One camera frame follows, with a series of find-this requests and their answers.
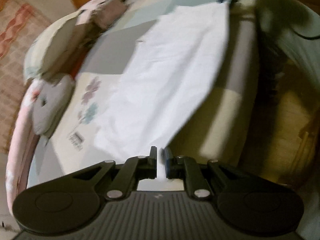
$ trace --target bedsheet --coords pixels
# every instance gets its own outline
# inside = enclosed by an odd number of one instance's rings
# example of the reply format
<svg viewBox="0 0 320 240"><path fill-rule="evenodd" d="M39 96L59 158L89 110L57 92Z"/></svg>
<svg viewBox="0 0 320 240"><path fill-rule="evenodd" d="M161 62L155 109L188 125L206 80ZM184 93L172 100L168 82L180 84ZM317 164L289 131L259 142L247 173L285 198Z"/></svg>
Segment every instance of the bedsheet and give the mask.
<svg viewBox="0 0 320 240"><path fill-rule="evenodd" d="M171 12L176 5L195 6L212 1L216 0L155 0L153 3L136 0L133 3L89 52L77 76L74 96L56 132L46 145L42 138L37 145L28 187L80 167L114 159L90 142L96 130L92 120L101 111L99 97L112 92L112 83L129 62L136 40L153 26L159 15ZM257 76L255 19L231 15L227 55L215 87L172 141L173 153L183 152L196 157L198 162L217 158L236 165L246 138Z"/></svg>

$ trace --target gray pillow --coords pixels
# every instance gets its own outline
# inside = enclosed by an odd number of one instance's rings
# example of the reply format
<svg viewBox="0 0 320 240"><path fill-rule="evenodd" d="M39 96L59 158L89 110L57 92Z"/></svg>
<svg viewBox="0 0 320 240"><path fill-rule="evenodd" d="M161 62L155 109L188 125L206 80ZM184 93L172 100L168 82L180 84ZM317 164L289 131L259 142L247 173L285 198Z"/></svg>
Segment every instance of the gray pillow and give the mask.
<svg viewBox="0 0 320 240"><path fill-rule="evenodd" d="M45 82L32 113L35 134L48 138L53 134L72 96L73 88L72 77L63 73Z"/></svg>

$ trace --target wooden floor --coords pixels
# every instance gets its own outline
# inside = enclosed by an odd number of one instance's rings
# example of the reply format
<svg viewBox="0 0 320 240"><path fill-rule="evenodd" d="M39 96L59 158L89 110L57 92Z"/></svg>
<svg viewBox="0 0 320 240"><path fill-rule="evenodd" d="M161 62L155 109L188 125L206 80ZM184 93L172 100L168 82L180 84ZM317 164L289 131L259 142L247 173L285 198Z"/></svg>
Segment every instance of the wooden floor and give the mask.
<svg viewBox="0 0 320 240"><path fill-rule="evenodd" d="M287 64L276 100L256 103L239 166L277 182L286 176L297 153L305 126L319 107L315 90L303 74Z"/></svg>

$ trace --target pillow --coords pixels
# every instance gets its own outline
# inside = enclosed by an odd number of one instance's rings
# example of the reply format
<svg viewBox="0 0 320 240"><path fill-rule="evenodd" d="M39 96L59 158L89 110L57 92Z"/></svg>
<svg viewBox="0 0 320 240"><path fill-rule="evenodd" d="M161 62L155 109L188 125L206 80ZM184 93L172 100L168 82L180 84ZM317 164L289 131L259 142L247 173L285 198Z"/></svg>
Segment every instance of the pillow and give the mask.
<svg viewBox="0 0 320 240"><path fill-rule="evenodd" d="M63 53L72 37L79 11L71 13L46 28L29 48L24 60L24 81L49 70Z"/></svg>
<svg viewBox="0 0 320 240"><path fill-rule="evenodd" d="M34 104L32 121L35 134L50 137L57 127L72 96L74 81L70 75L59 73L45 82Z"/></svg>

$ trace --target white garment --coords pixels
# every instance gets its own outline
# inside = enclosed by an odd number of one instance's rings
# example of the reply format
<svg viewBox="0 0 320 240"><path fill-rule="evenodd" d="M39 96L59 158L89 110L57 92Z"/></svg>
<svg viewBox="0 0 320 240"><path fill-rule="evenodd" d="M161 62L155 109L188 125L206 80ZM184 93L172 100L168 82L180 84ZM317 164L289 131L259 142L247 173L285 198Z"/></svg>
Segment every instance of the white garment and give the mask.
<svg viewBox="0 0 320 240"><path fill-rule="evenodd" d="M228 4L179 6L139 40L97 119L94 146L125 162L164 148L201 105L223 63ZM158 178L165 177L158 162Z"/></svg>

